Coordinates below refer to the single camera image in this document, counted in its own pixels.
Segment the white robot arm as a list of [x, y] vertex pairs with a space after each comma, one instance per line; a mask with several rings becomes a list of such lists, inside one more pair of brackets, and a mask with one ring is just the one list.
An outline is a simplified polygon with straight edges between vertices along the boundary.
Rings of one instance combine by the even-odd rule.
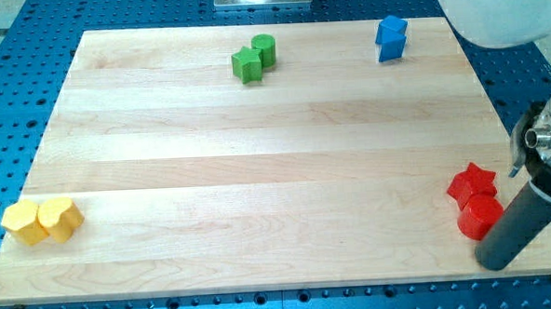
[[[451, 26], [474, 45], [515, 47], [551, 34], [551, 0], [438, 0]], [[551, 98], [534, 103], [511, 136], [509, 173], [530, 177], [477, 245], [485, 268], [505, 268], [551, 222]]]

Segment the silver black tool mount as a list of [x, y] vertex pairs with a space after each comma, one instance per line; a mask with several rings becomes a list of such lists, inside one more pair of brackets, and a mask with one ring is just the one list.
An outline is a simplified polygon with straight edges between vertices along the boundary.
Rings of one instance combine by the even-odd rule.
[[534, 102], [510, 135], [512, 167], [508, 176], [526, 168], [532, 184], [551, 197], [551, 98]]

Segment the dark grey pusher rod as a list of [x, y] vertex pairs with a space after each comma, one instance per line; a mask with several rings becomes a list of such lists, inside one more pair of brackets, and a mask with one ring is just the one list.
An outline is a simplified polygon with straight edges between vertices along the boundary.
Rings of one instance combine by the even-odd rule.
[[551, 186], [526, 183], [475, 250], [477, 262], [503, 270], [551, 222]]

